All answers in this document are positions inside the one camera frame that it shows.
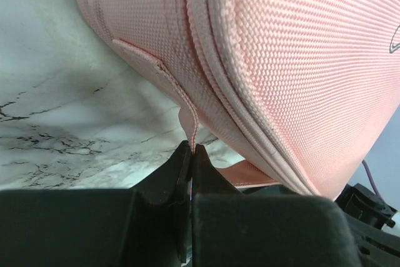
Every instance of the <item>purple cable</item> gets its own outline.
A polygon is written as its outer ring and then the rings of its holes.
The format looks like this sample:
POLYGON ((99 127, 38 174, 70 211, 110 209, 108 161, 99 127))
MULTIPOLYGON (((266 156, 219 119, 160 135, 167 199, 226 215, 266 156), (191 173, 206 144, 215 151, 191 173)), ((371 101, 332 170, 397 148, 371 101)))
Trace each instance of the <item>purple cable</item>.
POLYGON ((368 166, 367 162, 365 162, 365 160, 363 160, 363 161, 362 161, 362 165, 363 165, 364 168, 365 168, 365 172, 367 172, 367 176, 368 176, 369 183, 371 184, 371 187, 373 188, 375 194, 376 194, 379 198, 381 198, 381 199, 383 200, 382 195, 379 193, 379 191, 378 191, 378 189, 377 189, 377 187, 376 187, 376 185, 375 185, 373 175, 371 174, 371 170, 369 169, 369 166, 368 166))

